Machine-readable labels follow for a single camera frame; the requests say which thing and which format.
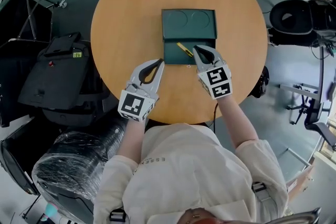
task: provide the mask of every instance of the pen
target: pen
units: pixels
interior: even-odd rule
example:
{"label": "pen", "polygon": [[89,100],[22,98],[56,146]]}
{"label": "pen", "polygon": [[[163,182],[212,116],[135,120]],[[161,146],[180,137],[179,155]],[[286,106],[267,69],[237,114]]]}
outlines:
{"label": "pen", "polygon": [[184,47],[181,43],[176,43],[189,57],[194,57],[194,54]]}

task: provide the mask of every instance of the black office chair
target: black office chair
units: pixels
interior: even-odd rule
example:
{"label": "black office chair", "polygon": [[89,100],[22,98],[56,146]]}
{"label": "black office chair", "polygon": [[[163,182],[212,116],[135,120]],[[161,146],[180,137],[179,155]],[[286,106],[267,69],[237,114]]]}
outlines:
{"label": "black office chair", "polygon": [[300,109],[299,116],[297,120],[291,121],[290,124],[295,125],[298,123],[302,114],[307,114],[305,119],[305,128],[309,131],[318,132],[324,140],[336,151],[336,136],[329,130],[327,125],[323,122],[318,122],[322,112],[329,112],[330,109],[324,109],[323,103],[320,103],[318,100],[311,99],[308,101],[308,97],[304,98],[302,95],[302,104],[291,108],[290,106],[286,107],[287,110],[297,110]]}
{"label": "black office chair", "polygon": [[271,44],[309,47],[321,36],[336,32],[336,8],[323,2],[287,0],[275,5],[269,17]]}
{"label": "black office chair", "polygon": [[269,20],[278,32],[307,35],[313,30],[310,6],[303,0],[287,0],[272,8]]}

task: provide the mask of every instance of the chair leg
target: chair leg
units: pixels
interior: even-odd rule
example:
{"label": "chair leg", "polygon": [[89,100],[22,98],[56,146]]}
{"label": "chair leg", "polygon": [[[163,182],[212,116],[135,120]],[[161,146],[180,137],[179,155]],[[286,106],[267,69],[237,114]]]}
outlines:
{"label": "chair leg", "polygon": [[287,106],[287,107],[286,107],[287,110],[296,110],[296,109],[302,109],[302,108],[303,108],[302,105],[294,106],[293,108],[290,107],[290,106]]}
{"label": "chair leg", "polygon": [[306,99],[305,99],[305,97],[303,95],[301,95],[301,97],[302,97],[302,104],[306,105],[307,102],[308,102],[309,97],[306,97]]}
{"label": "chair leg", "polygon": [[291,124],[291,125],[296,125],[296,124],[298,124],[298,122],[299,122],[299,120],[300,120],[300,118],[301,118],[303,112],[304,112],[304,109],[301,109],[300,112],[299,112],[299,116],[298,116],[298,118],[296,119],[296,121],[295,121],[295,122],[294,122],[294,121],[291,121],[290,124]]}

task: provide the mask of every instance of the chair backrest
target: chair backrest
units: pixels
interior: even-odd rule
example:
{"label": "chair backrest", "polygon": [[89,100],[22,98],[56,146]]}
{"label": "chair backrest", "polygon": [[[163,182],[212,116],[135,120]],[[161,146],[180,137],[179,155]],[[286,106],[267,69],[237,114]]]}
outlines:
{"label": "chair backrest", "polygon": [[[28,19],[28,5],[30,10],[36,5],[34,0],[8,0],[0,9],[0,45],[11,38],[18,38],[21,33],[22,39],[34,40]],[[33,25],[36,40],[50,41],[51,11],[38,4],[32,14],[31,24]]]}
{"label": "chair backrest", "polygon": [[307,35],[313,30],[310,6],[303,0],[287,0],[275,5],[270,13],[270,22],[276,31]]}

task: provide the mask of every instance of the table top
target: table top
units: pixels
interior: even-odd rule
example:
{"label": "table top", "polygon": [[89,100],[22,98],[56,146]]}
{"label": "table top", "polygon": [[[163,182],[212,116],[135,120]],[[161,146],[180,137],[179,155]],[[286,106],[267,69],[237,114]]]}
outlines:
{"label": "table top", "polygon": [[[216,11],[216,49],[231,69],[233,96],[241,103],[266,61],[267,30],[256,0],[100,0],[91,46],[103,81],[119,98],[136,66],[163,58],[161,11],[181,8]],[[158,94],[149,115],[153,120],[196,124],[213,119],[216,102],[198,82],[196,66],[165,65]]]}

